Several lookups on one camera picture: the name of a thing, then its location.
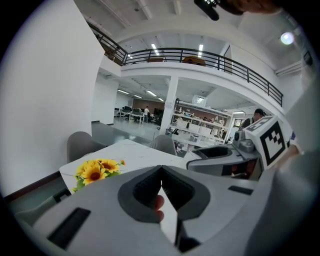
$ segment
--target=human hand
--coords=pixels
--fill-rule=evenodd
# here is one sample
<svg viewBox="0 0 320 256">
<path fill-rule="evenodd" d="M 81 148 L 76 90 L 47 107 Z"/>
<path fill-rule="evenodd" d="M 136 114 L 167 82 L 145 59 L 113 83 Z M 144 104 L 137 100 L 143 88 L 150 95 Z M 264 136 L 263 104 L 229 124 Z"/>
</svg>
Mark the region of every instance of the human hand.
<svg viewBox="0 0 320 256">
<path fill-rule="evenodd" d="M 155 210 L 156 214 L 160 216 L 160 221 L 162 221 L 165 217 L 163 211 L 159 210 L 165 203 L 165 199 L 162 195 L 157 195 L 156 196 L 156 201 L 155 201 Z"/>
</svg>

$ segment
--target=person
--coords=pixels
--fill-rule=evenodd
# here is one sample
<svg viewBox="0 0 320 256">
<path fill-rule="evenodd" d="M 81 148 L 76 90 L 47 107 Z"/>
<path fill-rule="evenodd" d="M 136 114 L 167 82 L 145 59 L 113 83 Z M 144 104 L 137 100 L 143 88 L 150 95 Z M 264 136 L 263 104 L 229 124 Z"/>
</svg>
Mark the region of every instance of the person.
<svg viewBox="0 0 320 256">
<path fill-rule="evenodd" d="M 148 113 L 149 113 L 149 107 L 146 106 L 146 108 L 144 109 L 144 121 L 146 123 L 149 123 Z"/>
<path fill-rule="evenodd" d="M 254 116 L 252 118 L 246 119 L 243 122 L 243 124 L 241 125 L 240 129 L 248 127 L 249 125 L 251 125 L 254 122 L 258 121 L 259 119 L 263 118 L 265 115 L 266 115 L 266 113 L 261 108 L 257 108 L 254 111 Z"/>
</svg>

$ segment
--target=white column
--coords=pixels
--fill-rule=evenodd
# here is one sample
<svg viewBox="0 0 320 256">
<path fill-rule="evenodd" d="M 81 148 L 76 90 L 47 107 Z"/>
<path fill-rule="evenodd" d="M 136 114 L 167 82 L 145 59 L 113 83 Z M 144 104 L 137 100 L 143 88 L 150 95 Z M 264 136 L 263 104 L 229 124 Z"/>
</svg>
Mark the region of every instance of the white column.
<svg viewBox="0 0 320 256">
<path fill-rule="evenodd" d="M 179 77 L 171 76 L 168 94 L 166 96 L 166 101 L 164 104 L 164 112 L 161 122 L 160 134 L 166 134 L 166 129 L 170 125 L 172 113 L 175 106 L 176 101 L 176 92 L 178 87 Z"/>
</svg>

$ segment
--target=balcony railing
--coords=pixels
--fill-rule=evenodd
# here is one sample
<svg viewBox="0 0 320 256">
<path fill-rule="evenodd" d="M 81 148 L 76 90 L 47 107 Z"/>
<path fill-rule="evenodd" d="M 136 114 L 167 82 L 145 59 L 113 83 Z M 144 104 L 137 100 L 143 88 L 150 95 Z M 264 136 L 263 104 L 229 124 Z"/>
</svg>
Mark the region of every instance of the balcony railing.
<svg viewBox="0 0 320 256">
<path fill-rule="evenodd" d="M 199 56 L 198 50 L 186 48 L 158 48 L 157 53 L 154 49 L 146 49 L 128 54 L 126 50 L 100 31 L 99 28 L 90 23 L 88 25 L 105 50 L 104 55 L 120 66 L 150 62 L 178 62 L 211 67 L 238 76 L 257 86 L 282 106 L 284 95 L 273 84 L 249 67 L 230 58 L 208 51 L 202 51 L 201 56 Z"/>
</svg>

